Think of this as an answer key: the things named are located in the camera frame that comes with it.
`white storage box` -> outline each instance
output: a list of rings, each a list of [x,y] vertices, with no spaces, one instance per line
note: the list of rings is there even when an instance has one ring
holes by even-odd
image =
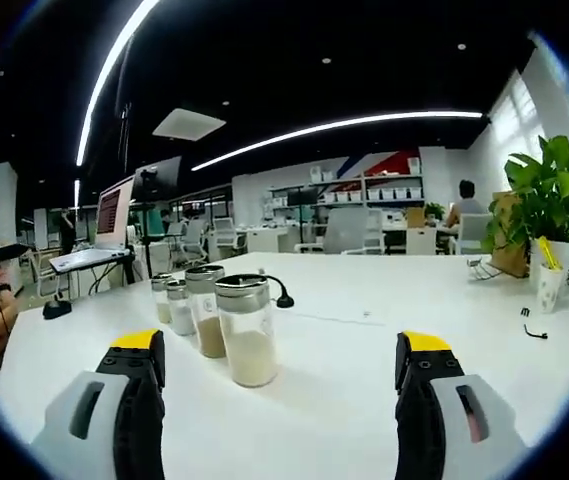
[[[382,189],[382,198],[384,200],[393,200],[395,198],[393,191],[394,191],[394,189],[392,189],[392,188],[383,188]]]
[[[411,175],[422,174],[422,165],[420,163],[419,157],[410,157],[408,159],[408,169],[411,172]]]
[[[380,199],[381,190],[379,188],[369,188],[368,189],[368,199],[371,202],[376,202]]]
[[[408,188],[406,187],[399,187],[395,189],[395,198],[397,200],[406,200],[407,194],[408,194]]]
[[[321,167],[311,167],[311,183],[322,182],[322,169]]]
[[[422,198],[422,187],[411,187],[409,188],[409,193],[411,198]]]

